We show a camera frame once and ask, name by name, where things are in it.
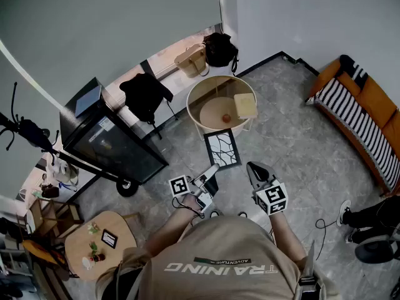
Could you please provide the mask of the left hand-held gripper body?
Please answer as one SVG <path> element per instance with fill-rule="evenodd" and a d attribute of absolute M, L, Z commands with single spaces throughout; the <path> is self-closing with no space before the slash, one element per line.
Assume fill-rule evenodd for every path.
<path fill-rule="evenodd" d="M 174 198 L 190 194 L 195 197 L 200 211 L 203 213 L 211 204 L 213 197 L 207 192 L 205 184 L 196 184 L 189 176 L 179 176 L 169 180 L 169 187 Z"/>

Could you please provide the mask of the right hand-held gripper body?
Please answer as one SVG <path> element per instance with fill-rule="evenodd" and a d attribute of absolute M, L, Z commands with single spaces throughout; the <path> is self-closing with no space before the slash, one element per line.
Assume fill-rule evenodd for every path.
<path fill-rule="evenodd" d="M 282 212 L 287 208 L 288 194 L 285 184 L 275 174 L 270 175 L 268 179 L 253 175 L 251 176 L 251 184 L 254 202 L 268 216 Z"/>

